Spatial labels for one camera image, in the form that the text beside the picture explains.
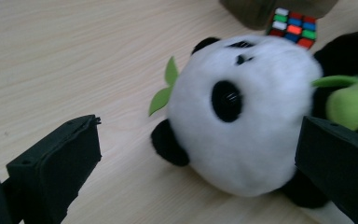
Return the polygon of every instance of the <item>light wood tabletop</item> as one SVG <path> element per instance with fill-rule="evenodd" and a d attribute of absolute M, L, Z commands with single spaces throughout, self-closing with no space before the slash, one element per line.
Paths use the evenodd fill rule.
<path fill-rule="evenodd" d="M 358 31 L 358 0 L 318 20 L 320 49 Z M 95 114 L 103 158 L 63 223 L 313 223 L 280 193 L 228 195 L 191 168 L 157 156 L 148 117 L 165 87 L 208 36 L 263 34 L 217 0 L 0 0 L 0 180 L 6 164 L 69 119 Z"/>

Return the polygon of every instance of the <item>panda plush toy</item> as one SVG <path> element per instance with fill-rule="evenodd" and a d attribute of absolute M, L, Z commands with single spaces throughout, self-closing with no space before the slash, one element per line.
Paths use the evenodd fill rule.
<path fill-rule="evenodd" d="M 295 155 L 303 117 L 326 119 L 328 97 L 342 88 L 315 89 L 312 81 L 357 74 L 358 32 L 315 55 L 274 36 L 207 38 L 177 78 L 153 146 L 228 193 L 281 190 L 322 223 L 351 223 L 297 170 Z"/>

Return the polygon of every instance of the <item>panda eye patch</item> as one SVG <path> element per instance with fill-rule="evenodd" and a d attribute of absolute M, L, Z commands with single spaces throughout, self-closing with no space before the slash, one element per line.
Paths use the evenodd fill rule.
<path fill-rule="evenodd" d="M 219 81 L 213 86 L 213 111 L 224 122 L 233 122 L 242 111 L 240 90 L 229 81 Z"/>
<path fill-rule="evenodd" d="M 251 48 L 253 46 L 254 46 L 254 44 L 251 44 L 251 43 L 249 43 L 247 41 L 240 41 L 240 42 L 237 42 L 235 44 L 229 45 L 228 47 L 229 48 L 248 49 L 248 48 Z"/>

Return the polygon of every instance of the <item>rubik's cube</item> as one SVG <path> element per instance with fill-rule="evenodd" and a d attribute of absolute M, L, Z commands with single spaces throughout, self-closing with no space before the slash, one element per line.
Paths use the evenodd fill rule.
<path fill-rule="evenodd" d="M 316 41 L 316 19 L 278 7 L 267 35 L 281 36 L 310 49 Z"/>

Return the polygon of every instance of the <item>panda nose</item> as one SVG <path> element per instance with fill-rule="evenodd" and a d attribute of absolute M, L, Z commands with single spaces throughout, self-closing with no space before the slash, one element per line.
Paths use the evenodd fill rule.
<path fill-rule="evenodd" d="M 237 56 L 237 65 L 241 65 L 243 63 L 249 62 L 253 59 L 253 57 L 247 57 L 246 55 L 240 54 Z"/>

